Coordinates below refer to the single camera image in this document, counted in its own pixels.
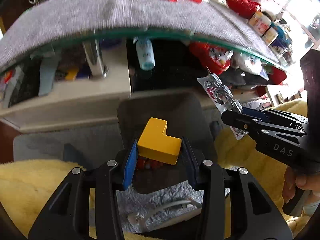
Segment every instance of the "white shelf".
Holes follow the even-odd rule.
[[[121,99],[131,94],[126,42],[102,51],[106,78],[55,82],[47,96],[1,109],[0,118],[21,132],[57,130],[114,119]]]

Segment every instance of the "finger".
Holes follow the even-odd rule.
[[[310,189],[320,192],[320,174],[316,175],[299,175],[296,178],[296,185],[301,189]]]
[[[283,190],[282,190],[282,198],[284,199],[285,203],[288,203],[290,199],[293,199],[296,193],[296,187],[289,188],[286,181],[284,181]]]
[[[284,179],[287,182],[289,189],[292,188],[295,184],[296,175],[294,174],[293,169],[291,169],[291,167],[287,167],[287,169],[285,170]]]

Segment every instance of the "yellow blanket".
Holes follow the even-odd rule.
[[[278,109],[307,116],[307,104],[303,101],[292,101],[281,105]],[[229,128],[218,135],[215,145],[220,166],[246,167],[279,210],[282,209],[281,191],[286,168],[284,164],[257,152],[254,149],[255,142],[248,136],[240,141],[236,140]],[[0,201],[25,236],[28,235],[32,224],[53,191],[75,166],[77,165],[74,163],[58,160],[28,160],[0,165]],[[309,218],[306,216],[298,219],[284,217],[288,220],[294,234],[301,230]],[[227,209],[226,218],[226,234],[229,235],[229,209]],[[125,233],[125,238],[127,240],[150,239],[130,233]]]

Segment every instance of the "window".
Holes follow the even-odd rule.
[[[317,0],[270,0],[267,9],[277,14],[290,25],[289,36],[293,42],[295,60],[310,49],[320,46],[320,3]]]

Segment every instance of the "floor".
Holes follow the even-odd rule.
[[[13,139],[21,133],[0,122],[0,163],[13,161]]]

